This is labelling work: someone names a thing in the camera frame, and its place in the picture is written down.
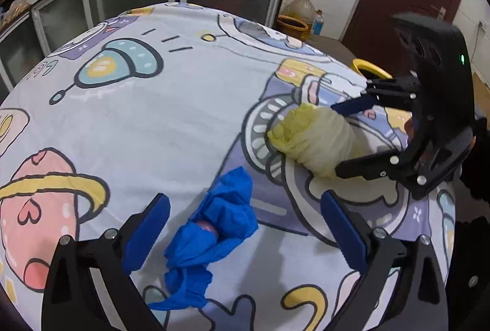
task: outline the blue bottle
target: blue bottle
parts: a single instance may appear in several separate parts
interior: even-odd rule
[[[315,19],[313,21],[313,26],[311,27],[313,34],[319,36],[320,32],[322,31],[322,27],[323,27],[322,11],[317,10],[317,15],[315,16]]]

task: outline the bottle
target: bottle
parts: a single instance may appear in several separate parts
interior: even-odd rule
[[[317,15],[315,16],[315,20],[313,21],[312,33],[316,36],[320,35],[323,27],[323,16],[322,11],[317,10]]]
[[[308,31],[301,35],[301,41],[306,41],[310,37],[310,30],[315,19],[315,7],[311,0],[294,0],[284,9],[284,15],[294,17],[295,19],[305,22]]]

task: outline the crumpled blue glove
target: crumpled blue glove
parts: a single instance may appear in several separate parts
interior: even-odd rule
[[[204,293],[213,275],[209,263],[226,257],[257,229],[257,218],[250,206],[252,179],[242,168],[220,176],[203,201],[179,228],[165,250],[165,285],[171,294],[165,301],[151,303],[153,310],[204,307]],[[216,233],[199,224],[207,222]]]

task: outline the plastic oil jug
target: plastic oil jug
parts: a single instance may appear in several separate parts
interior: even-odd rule
[[[301,35],[301,40],[306,41],[310,37],[310,30],[317,15],[311,0],[294,0],[284,8],[286,16],[300,19],[308,25],[308,31]]]

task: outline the blue gripper pad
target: blue gripper pad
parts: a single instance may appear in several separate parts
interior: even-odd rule
[[[141,269],[170,216],[170,200],[158,194],[143,212],[143,218],[124,245],[122,269],[129,276]]]
[[[378,104],[377,99],[372,95],[366,94],[361,95],[358,98],[346,100],[345,102],[336,103],[331,108],[340,115],[346,117],[351,114],[369,110],[375,104]]]
[[[363,274],[368,268],[368,248],[331,190],[325,191],[320,200],[320,211],[335,237],[344,258],[354,270]]]

